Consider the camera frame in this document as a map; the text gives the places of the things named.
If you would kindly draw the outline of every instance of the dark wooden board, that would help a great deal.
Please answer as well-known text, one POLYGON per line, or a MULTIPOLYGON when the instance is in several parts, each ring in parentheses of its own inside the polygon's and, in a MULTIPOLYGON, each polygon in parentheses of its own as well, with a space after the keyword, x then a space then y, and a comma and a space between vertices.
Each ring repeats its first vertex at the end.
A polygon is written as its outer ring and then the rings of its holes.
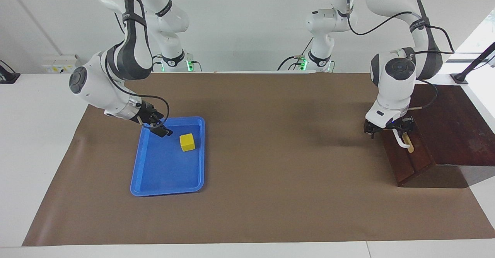
MULTIPOLYGON (((391 132, 382 139, 399 186, 465 188, 495 176, 495 134, 460 86, 438 85, 435 102, 410 111, 415 152, 400 148, 391 132)), ((416 85, 411 107, 427 104, 434 95, 416 85)))

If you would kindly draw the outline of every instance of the yellow cube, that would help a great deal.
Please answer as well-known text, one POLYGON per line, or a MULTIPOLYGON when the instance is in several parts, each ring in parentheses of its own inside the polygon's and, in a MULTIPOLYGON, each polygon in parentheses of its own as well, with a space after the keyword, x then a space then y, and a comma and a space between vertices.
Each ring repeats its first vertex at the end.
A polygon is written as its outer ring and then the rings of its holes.
POLYGON ((181 135, 181 148, 182 152, 187 152, 188 150, 196 149, 196 145, 194 145, 194 137, 192 133, 181 135))

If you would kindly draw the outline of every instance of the blue tray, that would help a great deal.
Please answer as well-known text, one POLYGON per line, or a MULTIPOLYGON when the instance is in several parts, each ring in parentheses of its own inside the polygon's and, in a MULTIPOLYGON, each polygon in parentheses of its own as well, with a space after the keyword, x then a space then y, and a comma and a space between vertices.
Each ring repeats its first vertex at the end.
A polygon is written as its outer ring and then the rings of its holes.
POLYGON ((135 196, 195 192, 205 183, 205 120, 201 117, 169 118, 174 133, 161 138, 141 129, 131 181, 135 196), (182 152, 179 136, 192 133, 196 149, 182 152))

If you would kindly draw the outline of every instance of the black stand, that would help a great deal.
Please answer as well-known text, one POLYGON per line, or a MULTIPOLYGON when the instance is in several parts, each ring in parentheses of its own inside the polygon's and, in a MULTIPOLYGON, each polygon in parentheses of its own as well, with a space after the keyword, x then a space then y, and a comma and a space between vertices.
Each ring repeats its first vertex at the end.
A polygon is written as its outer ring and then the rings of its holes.
POLYGON ((10 73, 10 76, 11 77, 7 78, 10 80, 0 80, 0 84, 14 84, 18 80, 19 76, 21 76, 21 74, 20 73, 10 73))
POLYGON ((452 79, 457 84, 468 84, 466 76, 473 71, 483 60, 485 60, 492 52, 495 51, 495 43, 492 43, 481 55, 476 58, 463 72, 451 74, 452 79))

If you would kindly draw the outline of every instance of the brown paper mat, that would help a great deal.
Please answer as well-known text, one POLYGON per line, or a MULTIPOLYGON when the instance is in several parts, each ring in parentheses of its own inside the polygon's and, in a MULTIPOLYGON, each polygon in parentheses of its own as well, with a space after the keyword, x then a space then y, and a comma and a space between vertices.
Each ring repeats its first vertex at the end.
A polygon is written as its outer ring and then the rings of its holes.
POLYGON ((369 75, 155 74, 128 85, 167 98, 174 117, 205 119, 205 186, 131 195, 140 129, 89 107, 24 246, 495 237, 470 189, 396 187, 381 140, 362 131, 377 94, 369 75))

